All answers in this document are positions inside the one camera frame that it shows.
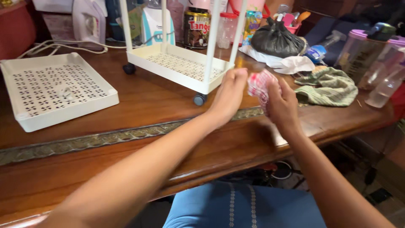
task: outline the wooden table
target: wooden table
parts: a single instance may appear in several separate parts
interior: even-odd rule
[[[228,60],[229,53],[220,49],[215,56]],[[14,119],[4,82],[0,85],[0,224],[52,210],[97,173],[206,111],[216,94],[214,90],[207,103],[198,107],[190,89],[139,67],[135,75],[126,75],[124,50],[80,55],[118,91],[118,105],[26,133]],[[250,72],[265,66],[240,52],[235,64]],[[292,77],[280,77],[298,87]],[[374,109],[364,103],[365,97],[366,93],[359,93],[361,106],[354,101],[347,108],[300,107],[305,134],[323,144],[392,119],[390,104]],[[233,121],[197,145],[156,198],[291,155],[258,105],[256,98],[244,92]]]

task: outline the pink brush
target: pink brush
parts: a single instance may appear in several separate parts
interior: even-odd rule
[[[286,13],[286,15],[283,17],[283,22],[284,26],[288,27],[290,24],[294,21],[295,16],[292,15],[291,13]]]

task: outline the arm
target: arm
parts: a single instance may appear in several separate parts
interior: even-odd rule
[[[245,68],[229,70],[210,109],[90,179],[38,228],[123,227],[167,180],[189,151],[238,110]]]
[[[278,93],[279,85],[282,96]],[[295,92],[284,79],[279,81],[279,85],[269,85],[267,109],[270,118],[290,144],[326,225],[330,228],[394,228],[304,135],[298,119]]]

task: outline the red lid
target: red lid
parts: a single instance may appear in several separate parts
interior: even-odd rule
[[[234,14],[234,13],[226,13],[226,12],[222,12],[221,17],[226,17],[226,18],[238,18],[238,15]]]

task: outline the black caster wheel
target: black caster wheel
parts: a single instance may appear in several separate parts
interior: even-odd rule
[[[124,72],[128,75],[135,73],[136,67],[132,63],[128,63],[127,65],[122,66]]]
[[[194,104],[202,106],[207,101],[207,95],[197,92],[193,98]]]

